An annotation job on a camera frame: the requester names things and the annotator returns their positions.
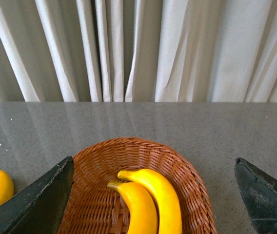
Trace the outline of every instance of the woven basket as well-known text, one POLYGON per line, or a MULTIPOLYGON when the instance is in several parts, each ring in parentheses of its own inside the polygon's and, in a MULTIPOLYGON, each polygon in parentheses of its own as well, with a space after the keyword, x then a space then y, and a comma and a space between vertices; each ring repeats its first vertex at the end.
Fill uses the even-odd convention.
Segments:
POLYGON ((175 188, 181 207, 183 234, 216 234, 207 190, 195 168, 177 152, 140 138, 115 138, 74 156, 74 184, 59 234, 126 234, 130 214, 120 195, 107 183, 120 170, 150 168, 175 188))

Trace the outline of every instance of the brown wicker basket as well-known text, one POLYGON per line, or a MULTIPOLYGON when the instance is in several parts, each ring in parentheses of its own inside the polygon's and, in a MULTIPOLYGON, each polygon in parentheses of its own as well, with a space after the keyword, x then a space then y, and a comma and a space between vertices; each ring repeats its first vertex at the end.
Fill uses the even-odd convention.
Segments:
POLYGON ((126 234, 129 210, 107 183, 120 170, 150 168, 175 188, 182 213, 183 234, 216 234, 207 190, 195 168, 166 145, 140 138, 115 138, 90 146, 74 156, 74 184, 59 234, 126 234))

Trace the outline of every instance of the granite countertop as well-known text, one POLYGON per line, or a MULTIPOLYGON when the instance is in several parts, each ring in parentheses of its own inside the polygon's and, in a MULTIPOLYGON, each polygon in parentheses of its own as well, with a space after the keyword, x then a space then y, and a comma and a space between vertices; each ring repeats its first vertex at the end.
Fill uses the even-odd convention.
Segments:
POLYGON ((277 179, 277 104, 0 103, 0 169, 16 192, 66 156, 115 137, 166 144, 205 182, 220 234, 255 234, 234 174, 243 157, 277 179))

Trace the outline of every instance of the curtain fold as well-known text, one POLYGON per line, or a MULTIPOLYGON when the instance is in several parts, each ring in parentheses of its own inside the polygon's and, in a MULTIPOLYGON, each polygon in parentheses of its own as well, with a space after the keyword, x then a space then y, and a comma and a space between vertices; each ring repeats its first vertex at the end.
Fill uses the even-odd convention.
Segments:
POLYGON ((277 102, 277 1, 0 0, 0 101, 277 102))

